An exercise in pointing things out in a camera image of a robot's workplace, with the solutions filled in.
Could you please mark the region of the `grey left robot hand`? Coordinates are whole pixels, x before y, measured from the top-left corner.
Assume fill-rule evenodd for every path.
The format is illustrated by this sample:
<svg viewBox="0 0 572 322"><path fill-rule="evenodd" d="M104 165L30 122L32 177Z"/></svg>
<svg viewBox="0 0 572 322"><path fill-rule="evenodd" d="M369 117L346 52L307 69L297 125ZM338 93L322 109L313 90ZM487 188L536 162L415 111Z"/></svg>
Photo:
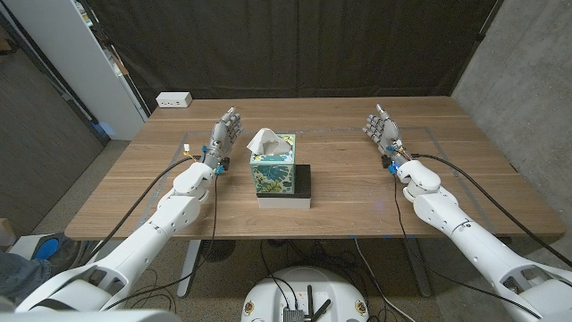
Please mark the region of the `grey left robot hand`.
<svg viewBox="0 0 572 322"><path fill-rule="evenodd" d="M233 106L214 124L211 137L206 144L203 163L213 169L217 168L223 159L230 155L232 146L241 132L240 115Z"/></svg>

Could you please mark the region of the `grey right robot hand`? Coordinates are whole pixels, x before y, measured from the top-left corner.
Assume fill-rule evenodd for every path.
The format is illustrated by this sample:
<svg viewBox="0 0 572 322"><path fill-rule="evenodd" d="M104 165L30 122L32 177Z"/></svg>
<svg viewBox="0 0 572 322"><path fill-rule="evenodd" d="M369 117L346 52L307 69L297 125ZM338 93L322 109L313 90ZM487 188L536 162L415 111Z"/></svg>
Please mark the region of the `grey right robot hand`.
<svg viewBox="0 0 572 322"><path fill-rule="evenodd" d="M400 167L411 160L403 145L400 130L381 104L376 105L376 110L377 114L370 114L366 118L362 131L377 145L384 167Z"/></svg>

